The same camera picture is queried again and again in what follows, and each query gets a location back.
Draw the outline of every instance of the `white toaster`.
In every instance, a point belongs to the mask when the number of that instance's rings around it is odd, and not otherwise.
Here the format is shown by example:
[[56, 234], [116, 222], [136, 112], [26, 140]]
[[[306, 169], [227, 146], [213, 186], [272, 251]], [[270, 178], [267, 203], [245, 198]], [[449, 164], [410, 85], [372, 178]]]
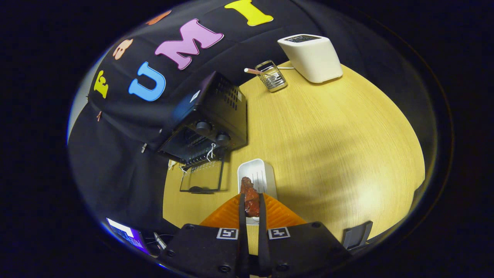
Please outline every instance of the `white toaster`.
[[326, 37], [299, 34], [278, 40], [293, 67], [308, 81], [322, 83], [343, 75], [338, 55]]

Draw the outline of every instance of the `yellow letter i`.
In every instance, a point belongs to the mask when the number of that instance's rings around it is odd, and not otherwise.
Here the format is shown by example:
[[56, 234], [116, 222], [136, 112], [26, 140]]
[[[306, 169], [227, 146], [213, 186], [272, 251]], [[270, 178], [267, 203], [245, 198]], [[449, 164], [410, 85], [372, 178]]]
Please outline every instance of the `yellow letter i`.
[[235, 9], [237, 12], [241, 13], [247, 19], [247, 25], [256, 26], [266, 22], [273, 21], [271, 15], [266, 15], [254, 5], [252, 5], [252, 0], [238, 0], [231, 2], [226, 5], [227, 9]]

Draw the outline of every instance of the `screw hole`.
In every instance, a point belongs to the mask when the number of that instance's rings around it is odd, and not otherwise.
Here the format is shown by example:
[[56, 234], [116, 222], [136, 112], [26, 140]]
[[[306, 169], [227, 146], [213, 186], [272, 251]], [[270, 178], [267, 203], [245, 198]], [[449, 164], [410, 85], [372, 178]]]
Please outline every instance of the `screw hole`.
[[220, 267], [218, 267], [218, 269], [221, 272], [229, 272], [231, 270], [231, 268], [229, 266], [220, 266]]

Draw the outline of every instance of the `toaster oven knob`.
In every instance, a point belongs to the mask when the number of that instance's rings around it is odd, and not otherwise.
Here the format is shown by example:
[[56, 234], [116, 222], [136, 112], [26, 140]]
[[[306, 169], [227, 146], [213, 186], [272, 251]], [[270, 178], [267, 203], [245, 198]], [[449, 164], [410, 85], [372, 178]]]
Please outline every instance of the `toaster oven knob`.
[[196, 124], [196, 132], [200, 135], [206, 136], [211, 132], [211, 125], [207, 122], [198, 122]]
[[227, 146], [230, 142], [230, 137], [226, 134], [218, 134], [216, 136], [216, 143], [220, 146]]

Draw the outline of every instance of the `blue letter u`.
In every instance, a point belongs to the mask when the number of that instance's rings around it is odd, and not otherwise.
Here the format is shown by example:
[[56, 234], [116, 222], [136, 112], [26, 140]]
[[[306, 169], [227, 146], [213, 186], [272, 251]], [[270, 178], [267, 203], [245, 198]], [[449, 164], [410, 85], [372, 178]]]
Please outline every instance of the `blue letter u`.
[[142, 63], [142, 65], [137, 70], [137, 75], [145, 75], [156, 82], [154, 89], [150, 90], [141, 84], [139, 84], [137, 79], [132, 80], [130, 86], [128, 87], [128, 93], [136, 94], [138, 97], [147, 100], [154, 101], [160, 97], [160, 95], [165, 91], [166, 80], [165, 77], [148, 66], [148, 62]]

